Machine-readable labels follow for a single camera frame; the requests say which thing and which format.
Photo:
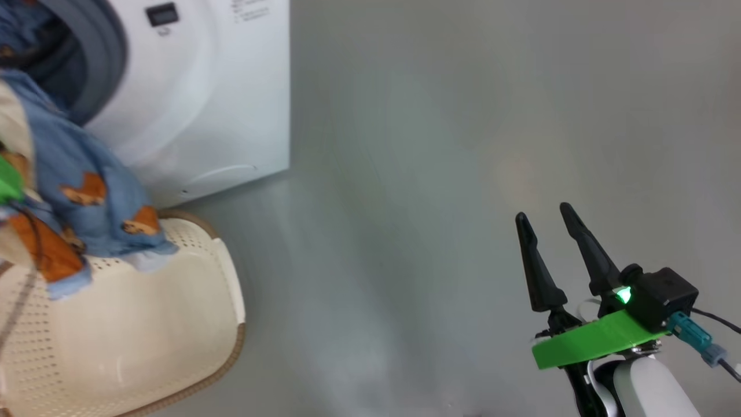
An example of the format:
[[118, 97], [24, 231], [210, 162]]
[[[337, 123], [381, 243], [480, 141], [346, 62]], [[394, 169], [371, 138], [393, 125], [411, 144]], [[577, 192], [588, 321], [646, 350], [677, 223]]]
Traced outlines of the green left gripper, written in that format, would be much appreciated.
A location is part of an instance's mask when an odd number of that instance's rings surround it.
[[21, 203], [25, 188], [25, 157], [0, 153], [0, 205]]

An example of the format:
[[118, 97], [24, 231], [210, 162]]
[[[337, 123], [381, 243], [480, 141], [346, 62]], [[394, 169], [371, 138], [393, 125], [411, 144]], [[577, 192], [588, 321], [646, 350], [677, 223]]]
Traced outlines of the grey rubber door gasket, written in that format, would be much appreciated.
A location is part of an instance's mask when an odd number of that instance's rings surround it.
[[84, 125], [113, 97], [127, 60], [113, 0], [39, 0], [51, 12], [41, 49], [23, 71]]

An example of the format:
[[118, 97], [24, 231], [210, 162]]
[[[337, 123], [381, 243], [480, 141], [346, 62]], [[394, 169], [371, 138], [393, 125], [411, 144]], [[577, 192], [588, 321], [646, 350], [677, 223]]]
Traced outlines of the round white filter cover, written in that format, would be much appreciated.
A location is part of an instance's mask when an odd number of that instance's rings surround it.
[[256, 172], [257, 168], [251, 164], [233, 164], [225, 168], [215, 169], [199, 175], [183, 185], [181, 195], [196, 198], [222, 192], [228, 188], [254, 180]]

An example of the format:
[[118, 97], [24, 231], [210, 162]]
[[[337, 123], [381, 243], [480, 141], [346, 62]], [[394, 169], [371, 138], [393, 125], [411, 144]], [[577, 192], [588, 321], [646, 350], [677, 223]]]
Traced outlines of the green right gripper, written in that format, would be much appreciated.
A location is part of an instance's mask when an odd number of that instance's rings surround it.
[[[592, 295], [603, 295], [621, 286], [620, 271], [603, 246], [567, 202], [559, 204], [568, 234], [576, 241], [589, 275]], [[524, 212], [515, 217], [519, 247], [530, 308], [534, 312], [547, 312], [563, 308], [567, 296], [553, 281], [538, 248], [537, 235]], [[633, 317], [627, 309], [604, 315], [587, 324], [570, 327], [543, 342], [534, 344], [531, 351], [540, 370], [565, 367], [592, 361], [609, 354], [634, 348], [648, 341], [659, 339], [667, 331], [651, 332]]]

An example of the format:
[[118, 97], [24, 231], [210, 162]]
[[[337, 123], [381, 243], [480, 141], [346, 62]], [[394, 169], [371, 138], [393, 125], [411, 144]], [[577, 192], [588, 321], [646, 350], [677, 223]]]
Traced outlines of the white front-load washing machine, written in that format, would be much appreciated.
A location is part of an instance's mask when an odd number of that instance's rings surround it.
[[[145, 8], [167, 2], [179, 21], [151, 27]], [[127, 60], [113, 97], [84, 128], [159, 207], [201, 198], [182, 196], [182, 187], [215, 169], [251, 164], [257, 180], [289, 167], [289, 0], [243, 23], [229, 4], [113, 0]]]

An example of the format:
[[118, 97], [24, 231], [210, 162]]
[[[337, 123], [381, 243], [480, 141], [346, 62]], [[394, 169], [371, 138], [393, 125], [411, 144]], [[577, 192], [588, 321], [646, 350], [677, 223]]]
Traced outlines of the printed text instruction label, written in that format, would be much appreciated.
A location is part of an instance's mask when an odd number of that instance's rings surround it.
[[230, 0], [230, 11], [235, 23], [249, 22], [270, 14], [272, 0]]

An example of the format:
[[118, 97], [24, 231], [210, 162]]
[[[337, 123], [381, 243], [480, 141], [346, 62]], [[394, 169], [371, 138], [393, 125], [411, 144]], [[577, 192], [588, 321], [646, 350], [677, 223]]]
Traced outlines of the black door latch socket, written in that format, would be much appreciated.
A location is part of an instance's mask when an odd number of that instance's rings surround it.
[[145, 14], [151, 27], [162, 27], [179, 21], [177, 5], [174, 2], [159, 3], [145, 8]]

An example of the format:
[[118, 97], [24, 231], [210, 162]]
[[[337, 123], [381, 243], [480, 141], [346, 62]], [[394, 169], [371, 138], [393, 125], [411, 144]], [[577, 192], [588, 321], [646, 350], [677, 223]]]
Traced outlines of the cream perforated laundry basket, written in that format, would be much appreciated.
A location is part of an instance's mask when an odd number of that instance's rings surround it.
[[63, 300], [0, 261], [0, 417], [143, 417], [237, 362], [244, 301], [225, 242], [193, 214], [161, 217], [179, 248], [163, 268], [91, 257], [92, 283]]

